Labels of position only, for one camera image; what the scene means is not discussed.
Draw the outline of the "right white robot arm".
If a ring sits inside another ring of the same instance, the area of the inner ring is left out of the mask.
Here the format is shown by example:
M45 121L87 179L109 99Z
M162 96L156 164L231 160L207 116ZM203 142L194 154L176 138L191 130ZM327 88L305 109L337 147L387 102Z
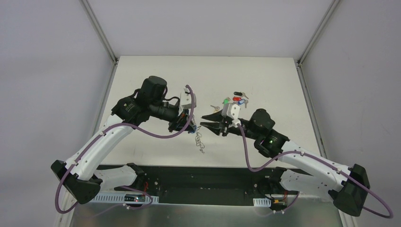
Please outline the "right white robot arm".
M287 163L304 172L299 174L286 168L275 168L268 181L271 192L305 192L331 201L348 215L360 216L370 189L363 166L347 166L312 154L274 130L275 122L265 109L257 109L249 120L239 118L238 107L234 111L221 110L204 115L202 119L201 126L214 134L226 136L232 133L244 140L253 139L254 147L271 162Z

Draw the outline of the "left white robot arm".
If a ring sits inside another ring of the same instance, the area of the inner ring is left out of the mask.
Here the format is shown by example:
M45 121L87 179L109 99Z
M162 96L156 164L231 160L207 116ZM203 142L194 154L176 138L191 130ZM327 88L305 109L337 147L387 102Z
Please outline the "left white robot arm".
M160 77L146 78L132 95L120 99L111 114L92 138L65 161L56 160L51 170L59 179L57 193L65 188L77 204L86 204L101 191L128 186L139 191L144 186L142 170L134 164L99 170L98 166L109 153L133 131L159 138L158 134L140 128L140 124L154 117L168 123L167 139L183 132L194 133L192 118L196 108L196 95L189 85L183 88L176 103L166 97L167 82Z

